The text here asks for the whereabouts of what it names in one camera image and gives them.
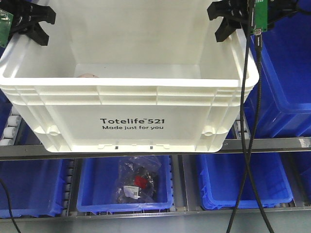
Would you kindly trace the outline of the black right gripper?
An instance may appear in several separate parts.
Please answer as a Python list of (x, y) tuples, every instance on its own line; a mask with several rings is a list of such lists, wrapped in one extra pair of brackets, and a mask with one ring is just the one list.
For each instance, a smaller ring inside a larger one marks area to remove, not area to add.
[[(275, 27), (275, 23), (293, 17), (297, 13), (305, 16), (311, 15), (311, 8), (303, 8), (302, 0), (269, 0), (267, 11), (267, 30)], [(255, 6), (254, 0), (220, 0), (213, 1), (207, 8), (209, 20), (222, 17), (220, 26), (215, 32), (217, 42), (224, 42), (237, 29), (242, 29), (244, 35), (250, 35), (253, 25), (253, 16), (249, 15), (251, 7)]]

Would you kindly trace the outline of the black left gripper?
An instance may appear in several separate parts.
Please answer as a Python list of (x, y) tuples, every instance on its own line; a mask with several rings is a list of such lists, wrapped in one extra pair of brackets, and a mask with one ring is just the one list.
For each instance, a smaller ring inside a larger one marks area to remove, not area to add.
[(14, 16), (10, 33), (26, 35), (41, 46), (48, 45), (49, 36), (39, 23), (55, 24), (56, 12), (51, 7), (26, 0), (1, 0), (0, 9)]

